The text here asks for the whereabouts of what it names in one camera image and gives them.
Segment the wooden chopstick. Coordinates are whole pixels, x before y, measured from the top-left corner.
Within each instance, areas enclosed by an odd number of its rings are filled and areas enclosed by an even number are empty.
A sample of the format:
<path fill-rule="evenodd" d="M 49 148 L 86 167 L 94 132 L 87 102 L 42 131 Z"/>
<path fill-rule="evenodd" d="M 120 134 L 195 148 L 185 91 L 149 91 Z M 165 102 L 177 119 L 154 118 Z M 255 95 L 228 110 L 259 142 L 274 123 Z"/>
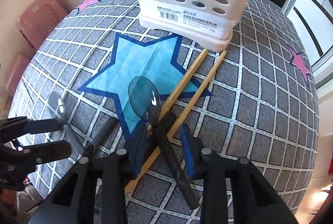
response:
<path fill-rule="evenodd" d="M 211 81 L 211 79 L 213 78 L 213 76 L 215 75 L 217 69 L 219 68 L 219 66 L 220 66 L 220 64 L 223 61 L 223 59 L 224 59 L 225 56 L 226 56 L 226 50 L 224 50 L 220 54 L 220 56 L 218 57 L 217 61 L 215 62 L 215 64 L 211 68 L 210 72 L 208 73 L 208 75 L 206 76 L 206 78 L 204 79 L 204 81 L 201 83 L 201 85 L 197 89 L 196 93 L 193 95 L 192 99 L 189 101 L 189 103 L 187 104 L 187 106 L 185 107 L 185 109 L 181 112 L 181 114 L 179 115 L 179 117 L 176 119 L 176 121 L 174 122 L 174 124 L 171 126 L 170 130 L 167 132 L 166 136 L 167 136 L 168 140 L 170 140 L 174 136 L 174 134 L 176 133 L 176 131 L 178 130 L 178 128 L 185 121 L 187 115 L 189 114 L 189 112 L 191 111 L 191 109 L 194 107 L 195 103 L 197 102 L 197 100 L 199 99 L 199 97 L 201 96 L 201 94 L 203 93 L 203 91 L 205 90 L 205 88 L 207 87 L 207 85 L 209 84 L 209 82 Z M 126 195 L 132 195 L 133 194 L 133 192 L 134 192 L 134 190 L 135 190 L 135 188 L 136 188 L 136 186 L 138 184 L 138 181 L 146 173 L 146 171 L 148 171 L 149 167 L 157 159 L 157 157 L 159 156 L 160 153 L 161 153 L 160 148 L 159 147 L 155 148 L 155 150 L 151 153 L 151 155 L 148 157 L 148 159 L 144 162 L 138 178 L 135 179 L 135 180 L 131 180 L 126 185 L 126 187 L 125 187 L 125 194 Z"/>
<path fill-rule="evenodd" d="M 174 88 L 173 92 L 171 92 L 167 100 L 162 105 L 162 110 L 159 116 L 159 120 L 161 120 L 166 115 L 166 113 L 171 109 L 171 107 L 173 106 L 179 95 L 182 93 L 183 89 L 187 86 L 187 83 L 190 81 L 190 79 L 193 77 L 198 67 L 204 61 L 207 54 L 208 50 L 203 49 L 196 58 L 196 60 L 193 62 L 191 67 L 187 70 L 183 78 L 179 81 L 177 86 Z"/>

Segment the black handled steel spoon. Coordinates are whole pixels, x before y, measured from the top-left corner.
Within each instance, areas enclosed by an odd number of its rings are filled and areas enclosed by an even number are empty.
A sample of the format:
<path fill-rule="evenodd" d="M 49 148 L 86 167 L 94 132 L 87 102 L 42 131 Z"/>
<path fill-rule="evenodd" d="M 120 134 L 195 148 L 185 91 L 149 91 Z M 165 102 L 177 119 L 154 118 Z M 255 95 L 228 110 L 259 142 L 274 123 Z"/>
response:
<path fill-rule="evenodd" d="M 128 93 L 130 104 L 136 115 L 152 126 L 152 138 L 160 148 L 187 205 L 190 209 L 198 208 L 198 198 L 181 168 L 165 129 L 159 122 L 162 103 L 158 90 L 148 78 L 136 76 L 129 83 Z"/>

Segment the pink plastic stool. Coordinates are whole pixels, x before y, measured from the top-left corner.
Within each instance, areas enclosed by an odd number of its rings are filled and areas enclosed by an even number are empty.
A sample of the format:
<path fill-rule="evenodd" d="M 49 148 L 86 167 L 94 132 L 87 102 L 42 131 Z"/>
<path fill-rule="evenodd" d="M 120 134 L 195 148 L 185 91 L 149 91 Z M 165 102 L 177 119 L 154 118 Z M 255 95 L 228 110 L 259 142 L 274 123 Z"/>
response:
<path fill-rule="evenodd" d="M 11 95 L 12 97 L 15 94 L 17 86 L 20 82 L 20 79 L 28 67 L 31 58 L 22 54 L 18 53 L 14 59 L 13 64 L 11 65 L 9 71 L 6 74 L 6 92 Z"/>
<path fill-rule="evenodd" d="M 35 0 L 19 17 L 17 26 L 28 44 L 38 50 L 49 34 L 67 16 L 56 0 Z"/>

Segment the small pink paper star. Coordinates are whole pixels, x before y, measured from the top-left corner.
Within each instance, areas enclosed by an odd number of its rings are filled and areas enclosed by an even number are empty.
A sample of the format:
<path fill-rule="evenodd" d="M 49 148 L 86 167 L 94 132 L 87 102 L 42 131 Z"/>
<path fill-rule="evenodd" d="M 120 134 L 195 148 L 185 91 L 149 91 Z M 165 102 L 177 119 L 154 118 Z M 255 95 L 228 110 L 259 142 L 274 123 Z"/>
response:
<path fill-rule="evenodd" d="M 84 0 L 83 2 L 81 2 L 77 9 L 77 13 L 82 12 L 84 9 L 86 9 L 88 6 L 96 4 L 96 3 L 100 3 L 101 0 Z"/>

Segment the white refrigerator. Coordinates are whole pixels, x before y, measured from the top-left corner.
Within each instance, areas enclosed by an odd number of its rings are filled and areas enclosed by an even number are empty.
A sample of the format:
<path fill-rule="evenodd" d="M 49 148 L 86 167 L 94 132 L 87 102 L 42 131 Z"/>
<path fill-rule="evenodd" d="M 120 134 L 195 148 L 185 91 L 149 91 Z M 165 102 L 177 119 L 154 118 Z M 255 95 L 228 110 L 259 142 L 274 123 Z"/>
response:
<path fill-rule="evenodd" d="M 332 47 L 332 5 L 329 0 L 296 0 L 292 21 L 311 66 Z"/>

